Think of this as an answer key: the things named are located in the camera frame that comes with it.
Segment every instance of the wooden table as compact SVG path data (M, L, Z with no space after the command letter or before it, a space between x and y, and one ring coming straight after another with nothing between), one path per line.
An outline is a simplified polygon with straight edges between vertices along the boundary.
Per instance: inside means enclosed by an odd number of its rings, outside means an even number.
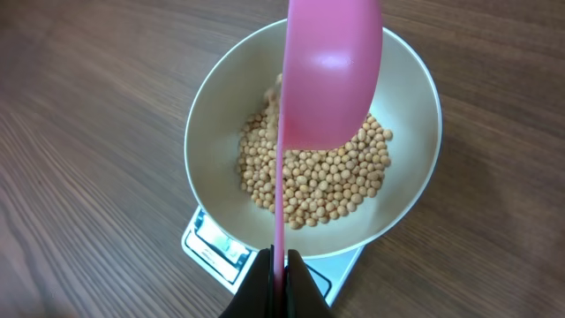
M282 0L0 2L0 316L216 317L180 237L185 121ZM383 0L441 95L441 156L338 317L565 316L565 3Z

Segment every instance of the pink ladle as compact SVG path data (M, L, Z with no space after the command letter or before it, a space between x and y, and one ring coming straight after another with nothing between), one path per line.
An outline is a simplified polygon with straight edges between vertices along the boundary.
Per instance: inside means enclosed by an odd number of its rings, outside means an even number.
M275 302L284 273L283 154L339 148L365 120L377 84L377 0L290 0L275 185Z

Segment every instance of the scale platform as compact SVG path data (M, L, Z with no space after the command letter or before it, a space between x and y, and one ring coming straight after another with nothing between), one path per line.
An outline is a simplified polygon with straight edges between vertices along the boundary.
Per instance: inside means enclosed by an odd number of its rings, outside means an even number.
M234 294L257 256L257 252L229 238L201 207L188 223L181 245L186 254ZM362 251L360 247L337 256L305 261L328 305L334 303Z

